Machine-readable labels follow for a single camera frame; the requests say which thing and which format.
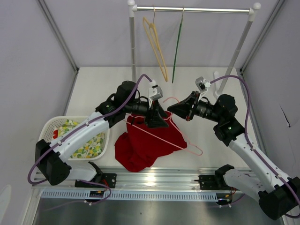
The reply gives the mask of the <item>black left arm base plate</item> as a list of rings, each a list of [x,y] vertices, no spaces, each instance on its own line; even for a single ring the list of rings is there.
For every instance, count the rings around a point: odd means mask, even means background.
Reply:
[[[97,174],[95,178],[93,178],[90,182],[96,183],[96,184],[90,184],[87,182],[83,182],[81,180],[75,181],[75,187],[76,188],[104,188],[101,185],[106,185],[109,188],[115,188],[117,181],[117,174],[116,173],[102,173]]]

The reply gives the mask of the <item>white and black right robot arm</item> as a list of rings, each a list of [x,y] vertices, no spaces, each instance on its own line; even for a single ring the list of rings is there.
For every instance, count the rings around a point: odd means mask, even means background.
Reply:
[[[231,165],[215,171],[214,184],[219,189],[236,188],[259,203],[262,211],[271,219],[288,216],[288,212],[300,204],[300,179],[292,178],[278,168],[247,136],[235,114],[238,110],[234,97],[222,94],[215,104],[199,99],[193,91],[186,99],[168,107],[168,111],[191,121],[194,116],[216,122],[213,128],[218,140],[238,154],[256,175],[253,179]]]

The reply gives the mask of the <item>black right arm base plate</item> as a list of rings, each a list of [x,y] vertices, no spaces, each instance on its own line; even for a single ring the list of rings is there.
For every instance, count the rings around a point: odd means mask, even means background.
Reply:
[[[220,184],[220,179],[215,175],[203,175],[200,174],[196,180],[194,180],[200,185],[201,190],[222,190]]]

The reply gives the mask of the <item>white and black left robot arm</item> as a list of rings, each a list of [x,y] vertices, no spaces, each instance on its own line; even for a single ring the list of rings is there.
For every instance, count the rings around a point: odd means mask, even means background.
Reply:
[[[166,112],[159,103],[163,93],[154,82],[150,82],[145,101],[136,98],[138,84],[124,81],[116,93],[111,94],[95,111],[75,128],[51,142],[41,139],[36,144],[35,166],[52,186],[66,179],[75,180],[76,187],[98,187],[102,181],[102,171],[93,162],[69,165],[71,155],[96,135],[107,131],[122,121],[126,114],[144,117],[149,128],[168,127]]]

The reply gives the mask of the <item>red skirt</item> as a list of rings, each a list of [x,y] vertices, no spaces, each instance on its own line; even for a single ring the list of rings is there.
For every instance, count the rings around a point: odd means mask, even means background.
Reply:
[[[139,172],[151,167],[157,158],[185,149],[187,143],[178,127],[173,124],[171,113],[166,112],[169,127],[148,128],[144,117],[129,115],[127,131],[115,142],[115,158],[130,172]]]

